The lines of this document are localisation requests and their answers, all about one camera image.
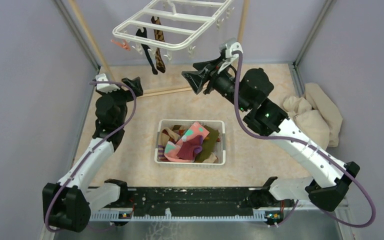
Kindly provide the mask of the olive green striped sock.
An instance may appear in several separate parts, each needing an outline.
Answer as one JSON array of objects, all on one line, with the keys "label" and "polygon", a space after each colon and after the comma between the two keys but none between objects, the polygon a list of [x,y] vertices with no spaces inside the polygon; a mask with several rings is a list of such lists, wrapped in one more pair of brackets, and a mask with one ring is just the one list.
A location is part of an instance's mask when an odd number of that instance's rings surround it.
[{"label": "olive green striped sock", "polygon": [[217,156],[214,153],[214,148],[219,139],[219,131],[209,127],[204,126],[208,130],[209,134],[204,138],[202,143],[202,151],[195,157],[195,163],[199,164],[213,164],[217,160]]}]

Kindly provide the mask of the pink patterned sock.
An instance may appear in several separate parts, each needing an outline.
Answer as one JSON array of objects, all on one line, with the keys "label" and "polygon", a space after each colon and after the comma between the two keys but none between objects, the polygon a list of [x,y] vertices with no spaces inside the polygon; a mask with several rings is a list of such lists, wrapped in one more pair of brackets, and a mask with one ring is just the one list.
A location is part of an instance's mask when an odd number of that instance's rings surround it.
[{"label": "pink patterned sock", "polygon": [[177,157],[177,153],[182,146],[183,142],[189,141],[196,136],[203,136],[204,138],[209,134],[209,131],[204,128],[199,122],[194,122],[187,130],[183,132],[176,143],[169,141],[165,147],[164,156],[169,162],[173,163],[193,163],[191,160],[183,160]]}]

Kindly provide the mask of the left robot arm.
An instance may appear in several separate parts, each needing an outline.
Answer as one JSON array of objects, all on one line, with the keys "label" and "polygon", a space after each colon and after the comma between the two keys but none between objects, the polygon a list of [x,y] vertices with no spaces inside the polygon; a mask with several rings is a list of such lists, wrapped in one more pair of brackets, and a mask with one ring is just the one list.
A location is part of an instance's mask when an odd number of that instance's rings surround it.
[{"label": "left robot arm", "polygon": [[132,120],[137,98],[144,94],[141,78],[109,81],[99,74],[90,82],[100,96],[95,102],[95,130],[80,159],[56,183],[42,190],[44,226],[49,232],[60,230],[82,232],[91,214],[115,204],[129,203],[127,183],[110,179],[97,188],[89,188],[92,180],[120,146],[125,126]]}]

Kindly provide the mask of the white plastic basket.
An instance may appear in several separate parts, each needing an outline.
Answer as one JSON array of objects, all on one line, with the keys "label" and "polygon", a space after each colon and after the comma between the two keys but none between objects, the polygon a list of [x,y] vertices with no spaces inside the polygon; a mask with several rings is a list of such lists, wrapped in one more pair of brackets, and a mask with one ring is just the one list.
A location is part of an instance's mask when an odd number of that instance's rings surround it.
[{"label": "white plastic basket", "polygon": [[221,120],[161,120],[154,161],[170,167],[223,166],[226,163],[225,123]]}]

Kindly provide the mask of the black sock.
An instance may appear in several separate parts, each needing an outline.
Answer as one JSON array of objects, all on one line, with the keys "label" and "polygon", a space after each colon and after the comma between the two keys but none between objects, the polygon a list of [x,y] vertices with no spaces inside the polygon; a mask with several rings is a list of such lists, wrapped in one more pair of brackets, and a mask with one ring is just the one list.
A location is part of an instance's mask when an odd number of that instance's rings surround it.
[{"label": "black sock", "polygon": [[[141,38],[145,38],[147,39],[148,38],[148,34],[147,34],[147,29],[145,27],[140,27],[137,31],[136,31],[136,34],[135,34],[137,37],[141,37]],[[145,56],[146,56],[146,59],[149,63],[149,65],[151,66],[151,71],[154,75],[157,75],[158,74],[158,70],[156,69],[154,63],[153,63],[153,60],[151,58],[151,55],[149,53],[149,49],[150,47],[146,44],[141,44],[141,47],[143,49],[143,52],[145,53]]]}]

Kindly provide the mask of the white plastic sock hanger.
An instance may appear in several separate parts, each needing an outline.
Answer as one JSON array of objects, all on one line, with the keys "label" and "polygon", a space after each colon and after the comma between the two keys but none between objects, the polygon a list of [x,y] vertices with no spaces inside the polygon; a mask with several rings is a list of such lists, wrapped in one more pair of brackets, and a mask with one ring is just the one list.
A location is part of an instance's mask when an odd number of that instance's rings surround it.
[{"label": "white plastic sock hanger", "polygon": [[[198,3],[200,3],[201,1],[208,1],[208,2],[211,1],[212,4],[214,2],[217,4],[217,3],[223,3],[225,0],[194,0],[194,1],[197,1]],[[172,0],[172,3],[175,5],[176,14],[180,14],[181,17],[182,17],[182,15],[199,15],[199,16],[204,16],[204,17],[212,17],[219,8],[219,6],[217,6],[217,5],[214,5],[213,7],[212,6],[205,6],[205,5],[189,5],[189,4],[184,4],[182,2],[177,2],[176,0]],[[224,21],[230,17],[232,11],[234,10],[234,8],[232,7],[232,3],[233,2],[231,2],[229,7],[227,8],[227,12],[226,11],[223,12],[220,15],[219,19],[216,20],[215,24],[212,24],[205,32],[207,32],[208,30],[219,31],[221,29],[222,25],[224,24]],[[169,4],[167,4],[167,2],[165,2],[165,1],[160,1],[160,2],[156,3],[154,6],[152,6],[151,8],[153,10],[157,10],[157,11],[167,11],[168,12],[168,13],[166,13],[167,15],[173,13],[171,6]],[[150,15],[150,14],[143,14],[142,16],[140,16],[134,20],[138,21],[138,22],[148,23],[149,25],[153,25],[154,27],[156,25],[159,25],[159,26],[165,26],[165,27],[169,27],[169,28],[186,29],[186,31],[188,31],[188,30],[189,31],[196,31],[203,24],[202,22],[189,22],[189,21],[185,21],[182,19],[180,19],[180,20],[176,19],[175,20],[173,18],[174,17],[164,17],[164,15],[163,16],[159,16],[159,15],[155,16],[155,15]],[[119,39],[120,42],[122,42],[123,39],[120,39],[119,36],[118,37],[116,36],[116,31],[115,31],[116,27],[112,30],[112,35],[114,38]],[[162,31],[158,28],[152,29],[152,28],[145,27],[145,26],[136,26],[135,24],[129,24],[129,25],[125,26],[123,29],[118,29],[117,34],[125,33],[125,34],[136,36],[137,30],[141,27],[144,27],[147,30],[147,39],[146,40],[156,40],[156,41],[161,41],[164,43],[177,45],[177,44],[182,43],[183,41],[185,41],[189,37],[189,34],[186,35],[185,33],[177,34],[177,33],[170,32],[170,31],[169,32]],[[189,54],[189,57],[192,58],[195,54],[195,48],[196,48],[195,43],[201,36],[199,36],[191,45],[189,45],[189,47],[186,46],[185,49],[177,50],[177,51],[186,50]],[[139,45],[137,42],[128,41],[128,44],[130,45],[131,50],[137,51],[137,49],[139,48],[139,47],[137,47]],[[160,54],[161,56],[165,57],[168,61],[171,61],[173,52],[177,52],[177,51],[170,51],[169,54],[171,56],[168,59],[165,56],[165,55],[168,55],[166,49],[155,48],[155,47],[151,46],[150,49],[148,50],[151,57],[154,57],[156,54]]]}]

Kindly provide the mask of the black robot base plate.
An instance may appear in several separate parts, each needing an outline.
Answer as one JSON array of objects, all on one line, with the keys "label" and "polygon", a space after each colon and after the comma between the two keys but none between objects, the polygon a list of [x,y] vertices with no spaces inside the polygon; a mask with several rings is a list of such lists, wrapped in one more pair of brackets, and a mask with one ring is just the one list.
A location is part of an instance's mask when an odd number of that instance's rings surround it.
[{"label": "black robot base plate", "polygon": [[260,187],[129,187],[121,199],[91,214],[91,221],[282,222],[295,200],[275,200]]}]

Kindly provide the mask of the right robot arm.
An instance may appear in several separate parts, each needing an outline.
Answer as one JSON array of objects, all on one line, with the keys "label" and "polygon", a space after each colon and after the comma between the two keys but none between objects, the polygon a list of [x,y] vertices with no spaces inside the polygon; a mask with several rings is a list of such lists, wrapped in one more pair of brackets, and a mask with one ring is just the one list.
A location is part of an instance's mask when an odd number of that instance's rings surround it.
[{"label": "right robot arm", "polygon": [[246,112],[238,120],[250,136],[270,140],[309,172],[305,178],[270,177],[259,191],[264,204],[275,206],[283,200],[304,200],[325,212],[333,212],[355,182],[360,167],[330,156],[311,140],[288,114],[269,99],[274,89],[262,68],[251,68],[241,75],[236,68],[231,75],[221,58],[197,62],[182,77],[195,93],[218,92],[235,107]]}]

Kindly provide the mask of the maroon striped beige sock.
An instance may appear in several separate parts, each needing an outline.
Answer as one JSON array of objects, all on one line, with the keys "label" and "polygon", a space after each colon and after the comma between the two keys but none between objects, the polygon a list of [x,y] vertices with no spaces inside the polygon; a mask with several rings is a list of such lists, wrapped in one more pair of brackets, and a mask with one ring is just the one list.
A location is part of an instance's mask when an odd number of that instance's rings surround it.
[{"label": "maroon striped beige sock", "polygon": [[157,140],[157,159],[160,162],[168,162],[164,152],[168,142],[176,143],[180,138],[177,131],[173,131],[171,128],[164,128],[159,132]]}]

